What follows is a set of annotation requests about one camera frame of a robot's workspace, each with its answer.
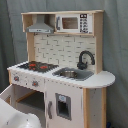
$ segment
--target knob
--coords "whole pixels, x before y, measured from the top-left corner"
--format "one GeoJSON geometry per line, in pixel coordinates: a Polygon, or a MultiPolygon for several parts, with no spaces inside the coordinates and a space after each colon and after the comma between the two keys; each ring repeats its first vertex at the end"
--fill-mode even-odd
{"type": "Polygon", "coordinates": [[[32,86],[35,86],[35,87],[39,86],[39,85],[38,85],[38,82],[37,82],[37,81],[33,81],[33,82],[32,82],[32,86]]]}
{"type": "Polygon", "coordinates": [[[15,76],[15,77],[14,77],[14,80],[15,80],[15,81],[19,81],[19,77],[18,77],[18,76],[15,76]]]}

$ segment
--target white backsplash tile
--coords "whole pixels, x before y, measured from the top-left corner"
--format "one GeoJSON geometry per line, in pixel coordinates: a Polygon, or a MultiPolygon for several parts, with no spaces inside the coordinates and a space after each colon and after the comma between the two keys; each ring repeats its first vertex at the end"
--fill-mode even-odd
{"type": "MultiPolygon", "coordinates": [[[[35,35],[35,60],[38,62],[77,67],[79,55],[88,50],[95,57],[95,37],[66,35],[35,35]]],[[[83,62],[88,63],[89,70],[95,70],[88,55],[83,55],[83,62]]]]}

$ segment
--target microwave door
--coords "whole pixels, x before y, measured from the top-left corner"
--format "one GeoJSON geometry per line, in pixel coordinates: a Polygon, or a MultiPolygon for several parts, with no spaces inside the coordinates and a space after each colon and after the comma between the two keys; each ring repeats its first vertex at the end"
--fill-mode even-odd
{"type": "Polygon", "coordinates": [[[80,14],[56,15],[57,32],[80,33],[80,14]]]}

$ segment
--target cabinet handle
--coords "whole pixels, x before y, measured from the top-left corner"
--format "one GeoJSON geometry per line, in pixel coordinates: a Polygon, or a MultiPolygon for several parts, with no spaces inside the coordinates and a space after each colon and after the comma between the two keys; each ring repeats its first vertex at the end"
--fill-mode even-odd
{"type": "Polygon", "coordinates": [[[57,29],[57,30],[60,30],[60,27],[58,26],[59,20],[60,20],[60,17],[57,17],[57,18],[56,18],[56,29],[57,29]]]}
{"type": "Polygon", "coordinates": [[[49,103],[48,103],[48,115],[49,115],[49,119],[52,119],[51,106],[52,106],[52,101],[49,101],[49,103]]]}

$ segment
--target gray curtain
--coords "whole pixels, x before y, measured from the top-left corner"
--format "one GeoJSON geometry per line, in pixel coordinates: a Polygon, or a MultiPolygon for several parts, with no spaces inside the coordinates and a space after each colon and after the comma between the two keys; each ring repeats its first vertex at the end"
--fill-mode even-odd
{"type": "MultiPolygon", "coordinates": [[[[107,120],[111,121],[115,128],[128,128],[128,0],[7,0],[7,3],[16,63],[27,60],[26,37],[25,33],[22,32],[20,13],[30,11],[105,10],[103,65],[104,70],[112,72],[116,76],[114,85],[107,88],[107,120]]],[[[4,31],[1,38],[6,39],[6,43],[8,41],[12,42],[11,37],[9,37],[10,39],[4,37],[7,36],[10,27],[5,26],[5,28],[0,29],[0,31],[4,31]]]]}
{"type": "Polygon", "coordinates": [[[7,67],[15,64],[6,0],[0,1],[0,92],[9,85],[7,67]]]}

